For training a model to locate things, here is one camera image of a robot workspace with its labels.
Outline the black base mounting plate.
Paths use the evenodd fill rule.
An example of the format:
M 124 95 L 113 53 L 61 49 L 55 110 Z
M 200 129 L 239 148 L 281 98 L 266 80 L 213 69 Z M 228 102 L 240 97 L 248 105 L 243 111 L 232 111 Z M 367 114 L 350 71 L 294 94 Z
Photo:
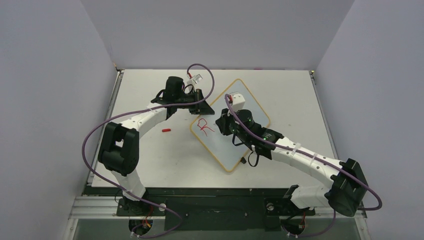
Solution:
M 114 217 L 127 218 L 138 235 L 164 229 L 178 231 L 290 231 L 305 228 L 305 217 L 332 218 L 333 210 L 299 208 L 289 200 L 290 188 L 157 188 L 150 187 L 141 203 L 132 203 L 116 187 L 86 186 L 85 197 L 110 198 Z

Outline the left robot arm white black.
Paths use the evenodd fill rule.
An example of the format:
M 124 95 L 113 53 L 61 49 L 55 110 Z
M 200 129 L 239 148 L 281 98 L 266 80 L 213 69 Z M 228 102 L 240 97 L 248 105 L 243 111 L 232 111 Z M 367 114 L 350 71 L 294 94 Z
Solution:
M 157 124 L 168 120 L 178 109 L 187 109 L 192 115 L 214 115 L 201 89 L 184 92 L 184 80 L 170 76 L 147 107 L 147 112 L 136 114 L 119 123 L 106 124 L 97 160 L 111 171 L 124 188 L 123 196 L 130 201 L 129 208 L 136 215 L 149 209 L 143 197 L 146 188 L 136 171 L 140 158 L 140 138 Z

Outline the yellow framed whiteboard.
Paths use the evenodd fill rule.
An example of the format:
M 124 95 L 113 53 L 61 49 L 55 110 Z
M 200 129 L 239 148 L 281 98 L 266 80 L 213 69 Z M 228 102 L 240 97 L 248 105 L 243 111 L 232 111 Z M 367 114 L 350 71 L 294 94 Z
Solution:
M 189 126 L 191 133 L 218 161 L 226 172 L 232 172 L 243 157 L 246 157 L 249 149 L 234 137 L 236 124 L 230 116 L 230 121 L 221 123 L 218 119 L 222 116 L 222 110 L 227 108 L 225 95 L 243 96 L 245 103 L 243 108 L 251 111 L 252 121 L 262 127 L 269 127 L 271 119 L 259 104 L 247 85 L 241 80 L 234 80 L 211 104 L 214 115 L 199 115 Z

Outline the front aluminium extrusion bar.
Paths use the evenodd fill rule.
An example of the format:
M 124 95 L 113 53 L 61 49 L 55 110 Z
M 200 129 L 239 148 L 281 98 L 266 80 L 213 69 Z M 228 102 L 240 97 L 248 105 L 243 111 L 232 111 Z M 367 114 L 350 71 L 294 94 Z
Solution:
M 117 209 L 113 196 L 79 196 L 73 201 L 69 219 L 113 219 Z

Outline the right aluminium rail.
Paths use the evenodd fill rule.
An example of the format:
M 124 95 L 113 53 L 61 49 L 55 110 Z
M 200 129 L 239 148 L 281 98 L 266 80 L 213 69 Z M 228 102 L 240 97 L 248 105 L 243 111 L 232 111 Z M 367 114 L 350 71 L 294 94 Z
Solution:
M 311 79 L 312 86 L 313 86 L 313 89 L 314 89 L 314 92 L 315 92 L 315 96 L 316 96 L 316 99 L 317 99 L 317 102 L 318 102 L 318 106 L 320 108 L 320 112 L 321 112 L 321 115 L 322 115 L 322 119 L 323 119 L 323 122 L 324 122 L 324 125 L 325 125 L 327 135 L 328 135 L 328 139 L 329 139 L 329 142 L 330 142 L 330 145 L 331 145 L 331 149 L 332 149 L 334 157 L 337 159 L 339 156 L 338 156 L 338 152 L 337 152 L 337 149 L 336 149 L 336 146 L 335 146 L 335 143 L 334 143 L 334 139 L 333 139 L 333 136 L 332 136 L 326 115 L 325 115 L 324 107 L 323 107 L 321 100 L 320 100 L 319 92 L 318 92 L 318 89 L 317 89 L 317 82 L 316 82 L 316 79 L 315 79 L 315 71 L 309 70 L 308 72 L 309 72 L 309 77 Z

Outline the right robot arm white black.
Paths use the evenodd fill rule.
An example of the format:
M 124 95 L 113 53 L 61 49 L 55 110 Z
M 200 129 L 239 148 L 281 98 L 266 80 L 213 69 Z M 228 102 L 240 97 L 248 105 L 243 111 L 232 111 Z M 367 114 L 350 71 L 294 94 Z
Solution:
M 327 158 L 308 150 L 255 122 L 250 110 L 239 110 L 236 115 L 244 126 L 227 108 L 221 111 L 215 124 L 222 135 L 239 139 L 239 145 L 245 145 L 257 156 L 287 164 L 319 181 L 317 186 L 292 185 L 282 199 L 287 213 L 323 207 L 346 217 L 355 215 L 368 185 L 358 162 L 350 158 L 347 161 Z

